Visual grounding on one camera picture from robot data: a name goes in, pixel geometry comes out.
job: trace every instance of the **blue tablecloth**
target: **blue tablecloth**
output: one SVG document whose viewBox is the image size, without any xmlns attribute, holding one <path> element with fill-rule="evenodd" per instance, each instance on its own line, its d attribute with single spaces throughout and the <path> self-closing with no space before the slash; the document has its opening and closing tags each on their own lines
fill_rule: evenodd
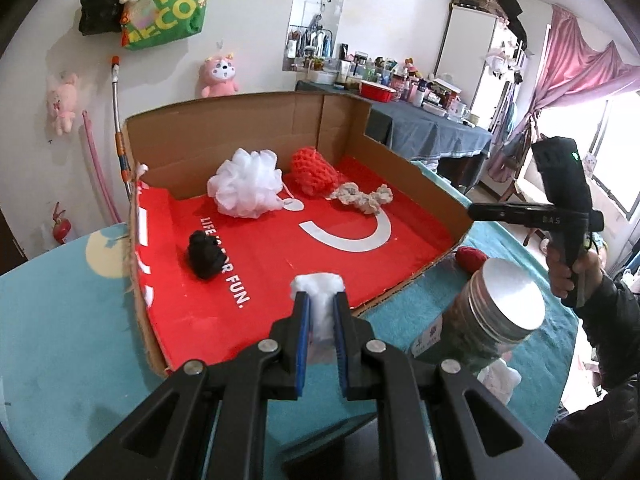
<svg viewBox="0 0 640 480">
<path fill-rule="evenodd" d="M 522 383 L 509 404 L 543 438 L 566 382 L 577 320 L 551 296 L 544 269 L 503 227 L 476 223 L 465 243 L 526 268 L 545 297 L 544 325 L 514 352 L 511 366 Z M 467 279 L 446 258 L 364 317 L 377 337 L 405 348 Z M 37 478 L 62 479 L 159 383 L 133 312 L 125 225 L 0 276 L 0 422 Z M 282 460 L 353 429 L 374 410 L 373 402 L 340 397 L 335 367 L 309 367 L 301 400 L 269 404 L 265 478 L 283 479 Z"/>
<path fill-rule="evenodd" d="M 345 92 L 331 85 L 309 81 L 299 81 L 296 90 Z M 449 121 L 404 101 L 380 103 L 365 100 L 371 103 L 372 108 L 369 121 L 379 123 L 370 124 L 367 135 L 407 160 L 437 160 L 444 156 L 474 156 L 479 153 L 489 155 L 491 134 L 487 130 Z"/>
</svg>

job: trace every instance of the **person's hand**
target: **person's hand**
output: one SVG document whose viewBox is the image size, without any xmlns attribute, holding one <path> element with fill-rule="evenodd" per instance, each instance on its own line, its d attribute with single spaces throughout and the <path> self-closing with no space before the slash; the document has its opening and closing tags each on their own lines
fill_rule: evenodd
<svg viewBox="0 0 640 480">
<path fill-rule="evenodd" d="M 549 266 L 549 284 L 551 293 L 564 300 L 569 291 L 574 290 L 574 282 L 571 281 L 571 270 L 565 264 L 560 263 L 560 253 L 552 245 L 549 245 L 546 254 L 546 264 Z M 587 301 L 602 283 L 602 269 L 600 258 L 595 251 L 587 251 L 574 263 L 574 272 L 584 272 L 584 300 Z"/>
</svg>

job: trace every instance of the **white crumpled tissue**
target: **white crumpled tissue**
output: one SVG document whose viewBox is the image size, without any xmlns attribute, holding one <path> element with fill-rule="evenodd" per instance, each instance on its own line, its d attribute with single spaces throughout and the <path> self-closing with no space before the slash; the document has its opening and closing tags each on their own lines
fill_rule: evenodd
<svg viewBox="0 0 640 480">
<path fill-rule="evenodd" d="M 239 148 L 207 182 L 207 194 L 218 211 L 236 218 L 258 218 L 262 213 L 282 209 L 282 171 L 278 157 L 270 150 L 247 153 Z"/>
<path fill-rule="evenodd" d="M 478 374 L 478 381 L 504 405 L 511 400 L 513 391 L 521 380 L 519 371 L 509 368 L 504 359 L 498 359 Z"/>
<path fill-rule="evenodd" d="M 291 282 L 292 300 L 297 292 L 306 292 L 311 300 L 311 338 L 306 355 L 309 364 L 335 359 L 334 296 L 343 291 L 342 278 L 330 272 L 301 274 Z"/>
</svg>

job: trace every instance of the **red plush toy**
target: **red plush toy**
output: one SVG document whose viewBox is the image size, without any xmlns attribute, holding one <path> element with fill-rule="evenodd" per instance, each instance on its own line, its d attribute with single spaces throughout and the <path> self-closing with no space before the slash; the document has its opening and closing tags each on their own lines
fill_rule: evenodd
<svg viewBox="0 0 640 480">
<path fill-rule="evenodd" d="M 338 187 L 338 172 L 315 148 L 300 148 L 293 154 L 291 174 L 309 196 L 328 196 Z"/>
<path fill-rule="evenodd" d="M 475 247 L 459 247 L 456 251 L 456 261 L 469 274 L 480 269 L 489 257 Z"/>
</svg>

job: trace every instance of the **cotton ball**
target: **cotton ball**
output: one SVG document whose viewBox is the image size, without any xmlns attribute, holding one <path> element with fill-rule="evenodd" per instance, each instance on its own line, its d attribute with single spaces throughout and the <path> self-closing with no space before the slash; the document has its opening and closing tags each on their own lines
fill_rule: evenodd
<svg viewBox="0 0 640 480">
<path fill-rule="evenodd" d="M 329 272 L 302 274 L 291 282 L 291 299 L 298 292 L 306 292 L 311 302 L 311 364 L 330 362 L 335 356 L 334 296 L 343 291 L 342 278 Z"/>
</svg>

